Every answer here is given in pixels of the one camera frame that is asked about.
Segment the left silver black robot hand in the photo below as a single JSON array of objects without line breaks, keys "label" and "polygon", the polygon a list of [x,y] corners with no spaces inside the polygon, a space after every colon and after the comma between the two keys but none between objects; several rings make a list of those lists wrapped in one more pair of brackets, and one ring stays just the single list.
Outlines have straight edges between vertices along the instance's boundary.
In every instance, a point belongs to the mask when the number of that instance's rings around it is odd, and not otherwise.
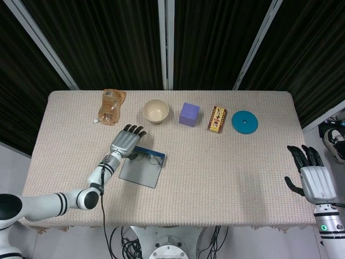
[{"label": "left silver black robot hand", "polygon": [[143,126],[127,124],[111,143],[110,152],[126,158],[131,155],[139,140],[146,134]]}]

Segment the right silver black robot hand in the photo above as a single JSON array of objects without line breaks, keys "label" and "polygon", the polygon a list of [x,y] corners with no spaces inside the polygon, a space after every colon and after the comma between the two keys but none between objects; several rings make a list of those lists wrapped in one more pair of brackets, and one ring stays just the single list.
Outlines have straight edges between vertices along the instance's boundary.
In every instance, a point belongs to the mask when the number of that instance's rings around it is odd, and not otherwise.
[{"label": "right silver black robot hand", "polygon": [[305,145],[302,148],[287,146],[299,172],[301,187],[284,177],[287,187],[306,198],[314,205],[332,203],[336,199],[336,191],[327,167],[324,166],[318,151]]}]

